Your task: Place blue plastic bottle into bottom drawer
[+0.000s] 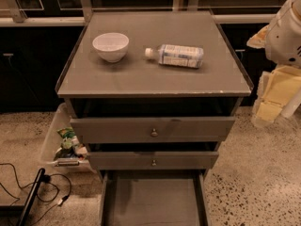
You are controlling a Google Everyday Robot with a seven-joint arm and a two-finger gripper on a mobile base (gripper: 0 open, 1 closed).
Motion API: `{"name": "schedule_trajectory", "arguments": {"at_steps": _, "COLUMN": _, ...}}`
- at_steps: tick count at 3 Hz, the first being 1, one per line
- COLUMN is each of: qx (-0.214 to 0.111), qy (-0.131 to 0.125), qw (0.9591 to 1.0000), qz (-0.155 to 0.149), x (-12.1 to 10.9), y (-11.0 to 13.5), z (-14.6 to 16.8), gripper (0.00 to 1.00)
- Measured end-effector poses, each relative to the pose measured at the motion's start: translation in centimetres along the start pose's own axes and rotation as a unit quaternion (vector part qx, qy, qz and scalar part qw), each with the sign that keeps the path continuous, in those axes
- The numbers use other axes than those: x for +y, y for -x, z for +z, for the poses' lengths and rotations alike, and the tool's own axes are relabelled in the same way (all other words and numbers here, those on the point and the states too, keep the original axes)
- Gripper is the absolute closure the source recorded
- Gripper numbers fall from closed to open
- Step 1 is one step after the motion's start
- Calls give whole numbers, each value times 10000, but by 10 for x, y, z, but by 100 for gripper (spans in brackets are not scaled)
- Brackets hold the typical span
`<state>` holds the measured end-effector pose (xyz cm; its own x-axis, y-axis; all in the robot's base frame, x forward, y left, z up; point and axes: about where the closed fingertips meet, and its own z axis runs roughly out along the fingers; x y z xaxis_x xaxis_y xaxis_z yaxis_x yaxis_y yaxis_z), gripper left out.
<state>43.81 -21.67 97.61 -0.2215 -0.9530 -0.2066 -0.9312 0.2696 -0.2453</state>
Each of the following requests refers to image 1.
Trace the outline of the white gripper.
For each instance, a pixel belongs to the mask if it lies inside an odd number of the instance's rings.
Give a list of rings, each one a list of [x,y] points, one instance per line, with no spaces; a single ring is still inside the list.
[[[256,127],[272,124],[301,89],[301,20],[300,0],[287,0],[270,24],[246,43],[248,47],[265,47],[266,57],[277,67],[263,72],[252,108],[251,121]]]

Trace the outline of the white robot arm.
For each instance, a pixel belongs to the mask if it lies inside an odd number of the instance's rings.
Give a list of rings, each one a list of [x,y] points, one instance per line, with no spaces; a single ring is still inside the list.
[[[301,0],[287,0],[270,24],[246,43],[265,51],[276,67],[262,72],[252,109],[256,127],[272,124],[279,115],[291,117],[300,106],[301,89]]]

